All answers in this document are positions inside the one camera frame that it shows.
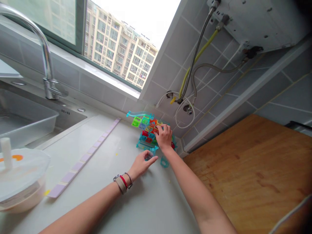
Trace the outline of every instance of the apartment building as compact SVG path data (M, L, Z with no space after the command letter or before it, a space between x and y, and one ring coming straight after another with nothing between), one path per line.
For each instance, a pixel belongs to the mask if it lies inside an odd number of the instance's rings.
M88 0L84 56L139 88L158 54L144 35Z

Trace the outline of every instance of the marble run toy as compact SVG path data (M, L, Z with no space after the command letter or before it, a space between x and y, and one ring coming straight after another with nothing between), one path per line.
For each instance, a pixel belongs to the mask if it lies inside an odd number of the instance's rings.
M151 154L147 158L147 160L149 160L151 157L155 155L156 150L159 149L156 140L156 133L158 134L159 132L157 126L160 126L163 123L167 125L170 124L162 119L159 120L155 119L152 113L148 113L146 111L141 112L129 111L127 117L129 116L133 117L131 125L136 128L140 128L142 130L142 133L139 137L139 141L136 144L136 147L144 150L148 149L151 152ZM176 150L177 148L176 138L174 135L172 135L171 147L174 150ZM165 156L162 156L160 165L162 165L164 168L169 167L169 162Z

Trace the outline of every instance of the yellow hose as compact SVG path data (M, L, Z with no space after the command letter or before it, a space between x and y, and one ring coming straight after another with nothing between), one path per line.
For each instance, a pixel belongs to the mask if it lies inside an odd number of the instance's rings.
M201 56L201 54L205 51L205 49L210 45L210 43L212 42L212 40L215 38L215 36L218 34L218 30L216 29L214 31L214 33L212 34L212 36L210 37L210 39L208 40L208 42L203 46L203 48L200 50L200 52L198 53L198 55L196 56L195 58L195 61L194 61L194 64L197 62L197 60L199 59L199 57ZM182 92L183 92L183 88L184 88L184 85L185 85L185 81L189 75L189 70L190 70L190 67L188 68L185 76L184 76L184 79L183 79L183 82L182 82L182 86L181 86L181 89L180 89L180 92L179 92L179 98L181 98L182 96Z

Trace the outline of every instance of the white plastic lid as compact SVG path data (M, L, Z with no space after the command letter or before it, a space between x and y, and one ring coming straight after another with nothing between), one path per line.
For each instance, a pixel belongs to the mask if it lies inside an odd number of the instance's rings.
M46 172L50 156L37 149L14 149L11 151L13 169L7 171L0 153L0 202L25 190Z

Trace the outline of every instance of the white hose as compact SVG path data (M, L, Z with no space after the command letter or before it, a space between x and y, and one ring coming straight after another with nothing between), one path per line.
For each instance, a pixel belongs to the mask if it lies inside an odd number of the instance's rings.
M159 107L160 103L162 102L163 98L164 98L168 93L177 93L177 94L179 94L179 92L175 92L175 91L170 91L170 92L165 93L165 94L160 98L160 100L158 101L158 103L156 104L156 109L158 109L158 107ZM180 127L180 126L178 125L178 122L177 122L177 119L176 119L176 115L177 115L178 111L180 110L182 104L183 104L185 101L187 101L187 102L189 103L190 107L192 107L192 109L193 109L193 120L192 120L187 126L185 126L185 127ZM179 105L178 109L177 109L176 112L175 112L175 121L176 121L175 123L176 123L176 125L177 125L178 128L187 128L187 127L189 127L189 126L194 122L194 120L195 120L195 108L193 107L193 105L192 105L192 103L189 101L189 99L185 97L185 100Z

